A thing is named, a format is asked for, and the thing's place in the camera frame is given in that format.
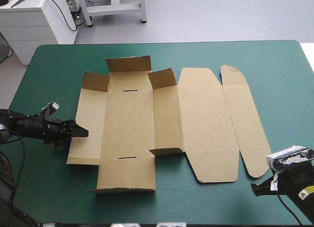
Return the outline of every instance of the yellow label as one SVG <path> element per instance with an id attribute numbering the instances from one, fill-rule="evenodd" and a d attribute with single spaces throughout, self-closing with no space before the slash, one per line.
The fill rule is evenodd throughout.
<path id="1" fill-rule="evenodd" d="M 314 186 L 309 186 L 304 189 L 308 194 L 314 193 Z"/>
<path id="2" fill-rule="evenodd" d="M 309 186 L 299 193 L 299 197 L 304 200 L 308 195 L 314 193 L 314 186 Z"/>

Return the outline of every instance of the cable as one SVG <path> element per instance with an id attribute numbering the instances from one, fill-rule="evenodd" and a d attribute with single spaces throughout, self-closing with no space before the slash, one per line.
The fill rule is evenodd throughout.
<path id="1" fill-rule="evenodd" d="M 12 141 L 9 141 L 9 142 L 5 142 L 4 144 L 8 144 L 8 143 L 12 143 L 12 142 L 16 142 L 16 141 L 19 141 L 20 139 L 16 139 L 16 140 L 12 140 Z"/>
<path id="2" fill-rule="evenodd" d="M 11 210 L 12 210 L 12 212 L 11 212 L 10 220 L 9 220 L 9 223 L 8 223 L 7 226 L 10 226 L 11 221 L 12 221 L 12 219 L 13 219 L 13 214 L 14 214 L 13 201 L 14 201 L 14 197 L 15 197 L 16 191 L 17 191 L 17 189 L 18 189 L 18 187 L 19 187 L 20 180 L 21 180 L 21 176 L 22 176 L 22 173 L 23 173 L 23 168 L 24 168 L 24 163 L 25 163 L 25 152 L 26 152 L 26 150 L 25 150 L 25 143 L 24 143 L 24 141 L 23 141 L 23 138 L 22 138 L 18 133 L 16 133 L 16 132 L 13 131 L 13 130 L 9 130 L 9 129 L 1 129 L 0 132 L 1 132 L 1 131 L 7 131 L 7 132 L 10 132 L 10 133 L 13 134 L 13 135 L 16 135 L 16 136 L 19 138 L 18 140 L 21 142 L 21 145 L 22 145 L 22 152 L 23 152 L 23 153 L 22 153 L 22 160 L 21 160 L 21 166 L 20 166 L 18 178 L 17 178 L 17 180 L 16 180 L 14 189 L 13 189 L 13 191 L 12 191 L 12 194 L 11 194 L 11 197 L 10 197 L 10 200 L 9 200 L 10 205 L 11 205 Z"/>
<path id="3" fill-rule="evenodd" d="M 77 25 L 75 25 L 75 29 L 72 29 L 72 28 L 69 26 L 69 23 L 67 22 L 67 20 L 65 19 L 65 16 L 64 16 L 64 14 L 63 14 L 61 8 L 59 7 L 59 5 L 58 5 L 54 0 L 51 0 L 51 1 L 54 2 L 54 4 L 57 6 L 57 8 L 59 9 L 59 11 L 61 12 L 61 14 L 62 14 L 62 16 L 63 16 L 63 19 L 64 19 L 65 23 L 67 24 L 68 28 L 69 28 L 71 31 L 73 31 L 73 32 L 77 31 L 77 30 L 78 30 Z"/>
<path id="4" fill-rule="evenodd" d="M 94 6 L 94 3 L 92 1 L 87 1 L 87 2 L 90 2 Z"/>
<path id="5" fill-rule="evenodd" d="M 296 214 L 284 203 L 284 201 L 281 199 L 279 191 L 277 190 L 277 197 L 279 199 L 279 201 L 281 202 L 281 204 L 285 207 L 285 209 L 287 209 L 288 212 L 291 213 L 291 215 L 293 215 L 293 217 L 296 219 L 296 221 L 299 223 L 300 226 L 303 226 L 301 221 L 299 220 L 299 218 L 296 216 Z"/>

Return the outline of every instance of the gray floor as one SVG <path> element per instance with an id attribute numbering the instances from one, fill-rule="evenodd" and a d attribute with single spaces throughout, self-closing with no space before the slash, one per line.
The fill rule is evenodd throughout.
<path id="1" fill-rule="evenodd" d="M 91 1 L 99 5 L 108 0 Z M 76 44 L 276 39 L 314 43 L 314 0 L 147 0 L 146 6 L 146 24 L 140 13 L 94 17 L 94 27 L 79 27 Z M 9 107 L 25 70 L 15 55 L 0 64 L 0 108 Z"/>

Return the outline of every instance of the green tabletop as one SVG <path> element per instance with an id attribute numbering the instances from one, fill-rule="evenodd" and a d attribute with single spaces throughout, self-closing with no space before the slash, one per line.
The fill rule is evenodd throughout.
<path id="1" fill-rule="evenodd" d="M 208 67 L 220 80 L 230 64 L 245 75 L 272 151 L 294 144 L 314 148 L 314 74 L 295 41 L 46 45 L 37 49 L 10 109 L 39 113 L 49 101 L 54 117 L 74 119 L 85 71 L 108 73 L 105 58 L 150 55 L 154 71 L 172 67 Z M 276 196 L 255 197 L 239 158 L 234 183 L 202 184 L 184 154 L 156 158 L 155 192 L 97 196 L 97 166 L 66 165 L 69 147 L 25 139 L 26 163 L 15 204 L 42 222 L 190 224 L 296 224 Z M 19 143 L 1 146 L 15 173 Z M 286 197 L 304 224 L 310 222 Z"/>

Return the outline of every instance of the flattened cardboard box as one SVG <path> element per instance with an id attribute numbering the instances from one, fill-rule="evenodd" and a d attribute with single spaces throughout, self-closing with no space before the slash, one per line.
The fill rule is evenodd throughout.
<path id="1" fill-rule="evenodd" d="M 267 169 L 270 147 L 244 76 L 222 66 L 152 72 L 150 56 L 106 59 L 109 75 L 86 72 L 68 164 L 98 165 L 92 192 L 152 191 L 154 156 L 185 152 L 200 182 L 237 179 L 239 151 L 253 177 Z"/>

